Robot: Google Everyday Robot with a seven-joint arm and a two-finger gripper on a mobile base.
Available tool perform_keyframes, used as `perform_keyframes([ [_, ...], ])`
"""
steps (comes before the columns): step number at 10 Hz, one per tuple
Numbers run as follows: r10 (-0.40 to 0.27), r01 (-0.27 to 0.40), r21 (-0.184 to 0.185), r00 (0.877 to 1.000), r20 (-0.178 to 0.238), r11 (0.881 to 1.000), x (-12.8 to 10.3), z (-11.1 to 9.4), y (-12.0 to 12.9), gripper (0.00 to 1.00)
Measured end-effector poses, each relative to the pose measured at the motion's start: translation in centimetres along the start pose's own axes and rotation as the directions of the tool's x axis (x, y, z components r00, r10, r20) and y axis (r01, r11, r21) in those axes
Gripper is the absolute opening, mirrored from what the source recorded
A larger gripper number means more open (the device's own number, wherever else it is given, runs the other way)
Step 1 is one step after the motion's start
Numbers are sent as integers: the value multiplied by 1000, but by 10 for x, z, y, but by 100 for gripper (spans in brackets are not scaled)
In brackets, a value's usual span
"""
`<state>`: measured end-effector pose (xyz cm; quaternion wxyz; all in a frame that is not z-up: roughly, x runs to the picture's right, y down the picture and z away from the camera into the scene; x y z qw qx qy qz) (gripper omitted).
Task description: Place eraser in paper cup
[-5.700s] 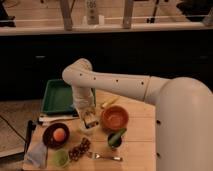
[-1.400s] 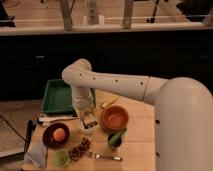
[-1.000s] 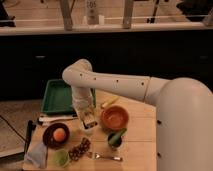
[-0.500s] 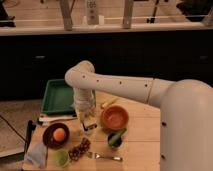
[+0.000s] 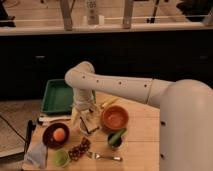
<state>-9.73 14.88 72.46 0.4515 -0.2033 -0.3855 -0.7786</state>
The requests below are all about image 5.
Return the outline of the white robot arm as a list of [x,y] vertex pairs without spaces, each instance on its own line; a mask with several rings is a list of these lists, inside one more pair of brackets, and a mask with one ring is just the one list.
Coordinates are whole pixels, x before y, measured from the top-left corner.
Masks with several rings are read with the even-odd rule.
[[213,88],[207,84],[97,75],[87,61],[69,69],[65,82],[82,109],[93,91],[159,108],[159,171],[213,171]]

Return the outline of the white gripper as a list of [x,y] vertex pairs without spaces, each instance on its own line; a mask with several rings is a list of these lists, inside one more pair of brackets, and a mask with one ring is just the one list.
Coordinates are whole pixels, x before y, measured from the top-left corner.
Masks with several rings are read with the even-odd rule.
[[73,108],[71,114],[71,128],[72,129],[77,128],[80,130],[79,128],[80,121],[88,121],[93,124],[96,124],[97,128],[95,129],[95,131],[97,131],[100,128],[99,124],[97,123],[97,119],[95,117],[94,112],[92,112],[91,110],[78,111],[76,108]]

